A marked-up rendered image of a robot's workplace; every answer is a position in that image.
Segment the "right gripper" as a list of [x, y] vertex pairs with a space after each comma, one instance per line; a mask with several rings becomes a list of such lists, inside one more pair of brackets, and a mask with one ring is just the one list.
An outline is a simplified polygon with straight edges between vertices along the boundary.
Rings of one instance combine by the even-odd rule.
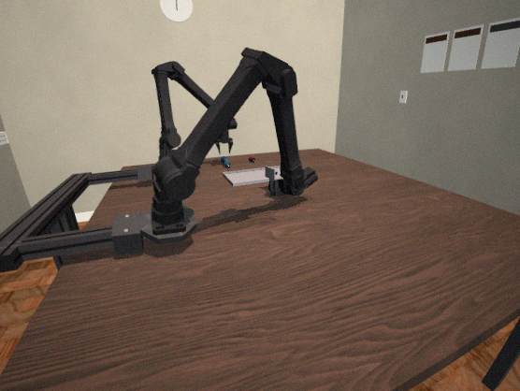
[[279, 180], [269, 181], [268, 190], [270, 191], [270, 196], [286, 196], [286, 195], [289, 195], [286, 192], [286, 184], [285, 184], [285, 189], [283, 189], [283, 188], [279, 188]]

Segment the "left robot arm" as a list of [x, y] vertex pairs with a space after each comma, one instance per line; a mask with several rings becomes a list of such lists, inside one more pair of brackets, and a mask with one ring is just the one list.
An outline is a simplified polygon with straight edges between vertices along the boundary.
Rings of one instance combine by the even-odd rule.
[[[201, 102], [207, 109], [213, 102], [213, 99], [205, 91], [203, 91], [192, 79], [190, 79], [184, 71], [185, 69], [178, 62], [175, 61], [170, 61], [158, 65], [156, 68], [152, 69], [152, 74], [154, 76], [156, 84], [156, 91], [162, 124], [161, 136], [159, 138], [159, 160], [169, 156], [173, 151], [172, 149], [180, 146], [181, 144], [181, 136], [177, 133], [177, 128], [175, 127], [173, 121], [167, 77], [179, 83], [199, 102]], [[168, 130], [168, 133], [166, 132], [166, 130]]]

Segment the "white shallow tray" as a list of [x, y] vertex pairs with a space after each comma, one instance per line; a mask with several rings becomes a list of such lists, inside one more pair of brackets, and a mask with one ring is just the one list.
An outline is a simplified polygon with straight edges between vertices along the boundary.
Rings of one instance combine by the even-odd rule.
[[[276, 169], [276, 172], [281, 174], [280, 166], [271, 168]], [[269, 181], [269, 178], [266, 177], [265, 167], [223, 172], [223, 176], [233, 187]]]

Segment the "white l-shaped bracket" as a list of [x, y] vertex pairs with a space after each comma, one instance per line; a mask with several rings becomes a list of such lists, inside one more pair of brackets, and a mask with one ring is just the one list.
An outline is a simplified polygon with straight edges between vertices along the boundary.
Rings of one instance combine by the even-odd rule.
[[274, 181], [275, 180], [279, 180], [279, 179], [283, 179], [283, 177], [281, 177], [281, 175], [279, 173], [276, 175], [275, 171], [276, 171], [276, 169], [274, 169], [274, 168], [266, 167], [266, 177], [270, 178], [270, 179], [272, 179]]

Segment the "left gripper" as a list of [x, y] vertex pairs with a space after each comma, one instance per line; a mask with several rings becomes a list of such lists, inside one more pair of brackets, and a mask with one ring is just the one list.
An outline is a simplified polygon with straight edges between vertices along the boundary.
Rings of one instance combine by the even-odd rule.
[[[233, 142], [230, 142], [230, 141], [233, 141], [233, 139], [232, 138], [228, 138], [228, 130], [224, 130], [224, 132], [222, 132], [222, 134], [220, 135], [220, 138], [218, 138], [215, 143], [219, 143], [218, 141], [222, 142], [222, 143], [228, 143], [228, 147], [229, 147], [229, 144], [230, 144], [229, 151], [231, 152], [231, 148], [233, 146]], [[220, 152], [220, 144], [216, 144], [216, 145], [218, 147], [219, 153], [221, 153]]]

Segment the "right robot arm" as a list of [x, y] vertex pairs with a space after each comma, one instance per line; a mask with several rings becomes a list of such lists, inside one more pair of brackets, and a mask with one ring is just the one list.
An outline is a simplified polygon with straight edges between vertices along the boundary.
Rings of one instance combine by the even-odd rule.
[[318, 180], [315, 170], [310, 167], [303, 170], [298, 154], [293, 107], [293, 96], [298, 93], [296, 72], [287, 63], [265, 51], [245, 48], [241, 55], [243, 57], [236, 71], [189, 137], [177, 150], [174, 149], [154, 166], [154, 235], [186, 231], [182, 200], [194, 192], [195, 179], [209, 150], [260, 82], [263, 89], [267, 90], [280, 149], [280, 172], [283, 179], [279, 180], [279, 188], [285, 189], [288, 182], [286, 192], [300, 196]]

